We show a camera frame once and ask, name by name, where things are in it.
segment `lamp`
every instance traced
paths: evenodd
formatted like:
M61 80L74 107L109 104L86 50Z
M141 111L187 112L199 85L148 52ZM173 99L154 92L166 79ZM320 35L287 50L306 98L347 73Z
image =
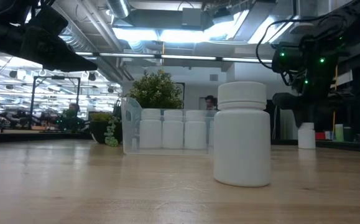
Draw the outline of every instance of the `lamp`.
M89 79L90 81L95 81L95 80L96 80L95 72L89 72L89 73L88 73L88 79Z

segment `table surface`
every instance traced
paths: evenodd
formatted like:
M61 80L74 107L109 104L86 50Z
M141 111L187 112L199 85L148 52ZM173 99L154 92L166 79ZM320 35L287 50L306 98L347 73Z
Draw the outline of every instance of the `table surface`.
M272 183L214 180L210 157L92 141L0 144L0 223L360 223L360 152L272 147Z

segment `black robotic arm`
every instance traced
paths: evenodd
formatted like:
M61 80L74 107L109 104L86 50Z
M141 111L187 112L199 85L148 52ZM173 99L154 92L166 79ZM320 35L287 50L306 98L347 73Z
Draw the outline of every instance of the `black robotic arm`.
M273 102L280 109L293 110L298 127L304 122L318 123L320 114L332 113L349 99L341 93L330 92L330 86L339 57L347 56L347 48L360 43L360 0L314 19L283 20L271 25L312 21L316 22L314 28L299 43L281 42L276 46L271 67L261 62L281 74L285 84L299 93L299 96L290 93L273 96ZM256 48L257 58L261 42Z

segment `man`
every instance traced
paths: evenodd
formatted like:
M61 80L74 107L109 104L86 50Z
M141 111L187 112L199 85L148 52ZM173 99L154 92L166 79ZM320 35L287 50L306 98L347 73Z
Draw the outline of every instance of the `man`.
M215 98L212 95L208 95L205 97L205 102L206 102L206 110L217 110L216 109L216 103L215 103Z

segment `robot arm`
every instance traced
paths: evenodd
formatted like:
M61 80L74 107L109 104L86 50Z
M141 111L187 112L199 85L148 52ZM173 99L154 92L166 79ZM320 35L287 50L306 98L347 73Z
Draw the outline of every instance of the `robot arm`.
M317 25L300 43L281 42L277 46L271 68L300 94L273 97L280 109L293 110L298 127L302 122L316 121L317 111L330 112L341 104L338 94L334 98L328 95L339 57L347 56L346 48L360 42L360 0L312 20L318 21Z
M0 1L0 52L40 63L49 70L97 70L93 62L74 53L59 38L68 21L51 7L54 1ZM25 23L29 13L32 19Z

